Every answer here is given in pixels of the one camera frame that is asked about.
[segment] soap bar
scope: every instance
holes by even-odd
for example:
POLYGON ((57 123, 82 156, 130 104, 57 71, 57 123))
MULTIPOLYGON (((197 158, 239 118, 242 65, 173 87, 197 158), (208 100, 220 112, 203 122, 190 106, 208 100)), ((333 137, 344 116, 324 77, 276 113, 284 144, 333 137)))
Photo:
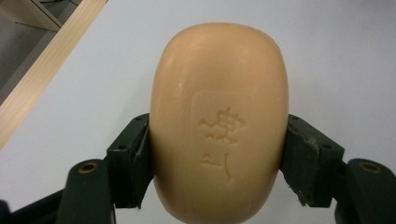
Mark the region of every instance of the soap bar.
POLYGON ((205 23, 166 46, 149 137, 164 208, 186 223, 240 223, 267 199, 288 118, 281 52, 265 33, 205 23))

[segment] bolt hole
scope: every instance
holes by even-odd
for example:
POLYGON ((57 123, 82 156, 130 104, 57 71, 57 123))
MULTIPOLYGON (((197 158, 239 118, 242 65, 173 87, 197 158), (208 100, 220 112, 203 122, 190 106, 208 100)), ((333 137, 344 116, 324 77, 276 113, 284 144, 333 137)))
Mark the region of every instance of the bolt hole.
POLYGON ((363 161, 361 163, 359 163, 359 165, 361 166, 361 169, 374 173, 374 174, 379 174, 382 172, 381 167, 377 166, 374 163, 368 162, 368 161, 363 161))
POLYGON ((86 163, 78 168, 78 171, 81 174, 88 174, 92 171, 95 171, 98 168, 98 165, 94 162, 86 163))
POLYGON ((128 148, 128 146, 126 146, 126 145, 119 145, 119 149, 127 149, 128 148))
POLYGON ((328 145, 328 144, 323 144, 322 145, 324 148, 332 148, 332 146, 328 145))

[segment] white surface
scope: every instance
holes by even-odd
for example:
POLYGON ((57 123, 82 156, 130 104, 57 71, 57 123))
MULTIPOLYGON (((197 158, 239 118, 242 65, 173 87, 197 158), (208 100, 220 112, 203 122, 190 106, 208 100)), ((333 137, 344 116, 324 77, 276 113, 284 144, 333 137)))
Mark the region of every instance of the white surface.
MULTIPOLYGON (((133 117, 149 112, 169 39, 207 21, 243 23, 280 46, 290 113, 346 148, 396 171, 396 3, 355 1, 110 0, 39 102, 0 152, 0 198, 12 210, 64 186, 77 162, 105 156, 133 117)), ((301 207, 279 173, 248 223, 334 223, 333 208, 301 207)), ((177 223, 150 186, 143 208, 119 223, 177 223)))

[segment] embossed logo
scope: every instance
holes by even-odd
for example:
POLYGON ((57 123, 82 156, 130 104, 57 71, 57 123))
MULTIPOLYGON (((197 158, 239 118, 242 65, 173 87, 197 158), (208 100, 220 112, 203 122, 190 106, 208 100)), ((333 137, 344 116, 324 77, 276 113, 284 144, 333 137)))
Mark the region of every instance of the embossed logo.
POLYGON ((233 164, 247 141, 251 96, 240 92, 201 91, 191 111, 191 153, 210 178, 231 184, 240 178, 233 164))
POLYGON ((215 142, 221 142, 224 144, 235 144, 239 142, 236 137, 232 138, 230 133, 234 133, 236 130, 243 128, 246 123, 239 118, 237 113, 233 114, 231 108, 227 107, 225 110, 220 110, 217 113, 217 119, 213 122, 202 119, 198 122, 200 127, 208 127, 211 129, 206 135, 206 139, 213 140, 215 142))

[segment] gray floor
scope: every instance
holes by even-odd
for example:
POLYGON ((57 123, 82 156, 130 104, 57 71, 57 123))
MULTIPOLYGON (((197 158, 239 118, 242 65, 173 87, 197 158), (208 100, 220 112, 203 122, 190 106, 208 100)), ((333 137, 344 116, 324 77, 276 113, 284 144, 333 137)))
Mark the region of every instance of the gray floor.
MULTIPOLYGON (((67 0, 47 3, 45 6, 62 23, 77 7, 67 0)), ((9 21, 0 14, 0 104, 7 99, 55 35, 53 31, 9 21)))

